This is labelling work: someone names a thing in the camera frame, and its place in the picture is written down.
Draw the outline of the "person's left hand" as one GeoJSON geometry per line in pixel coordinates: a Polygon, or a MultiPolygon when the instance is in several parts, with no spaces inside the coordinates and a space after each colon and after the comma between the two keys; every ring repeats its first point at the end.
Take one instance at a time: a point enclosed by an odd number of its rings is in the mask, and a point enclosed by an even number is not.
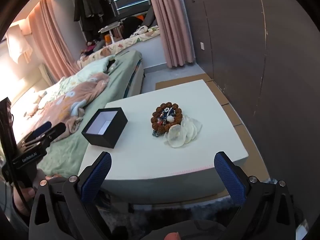
{"type": "Polygon", "coordinates": [[[25,206],[25,204],[23,203],[23,200],[18,194],[16,187],[13,188],[13,204],[20,214],[25,216],[30,214],[30,211],[28,210],[28,208],[31,209],[32,205],[29,203],[33,201],[36,191],[40,185],[40,182],[42,180],[45,180],[45,178],[46,178],[46,175],[44,174],[44,172],[41,169],[37,169],[37,175],[33,181],[32,187],[20,188],[22,196],[24,197],[26,203],[28,204],[27,207],[25,206]]]}

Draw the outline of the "person's right hand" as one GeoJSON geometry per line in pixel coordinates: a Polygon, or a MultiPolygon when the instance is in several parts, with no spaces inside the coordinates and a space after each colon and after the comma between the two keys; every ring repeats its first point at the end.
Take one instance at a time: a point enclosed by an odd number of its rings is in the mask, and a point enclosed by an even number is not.
{"type": "Polygon", "coordinates": [[[181,240],[181,238],[178,232],[171,232],[166,235],[164,240],[181,240]]]}

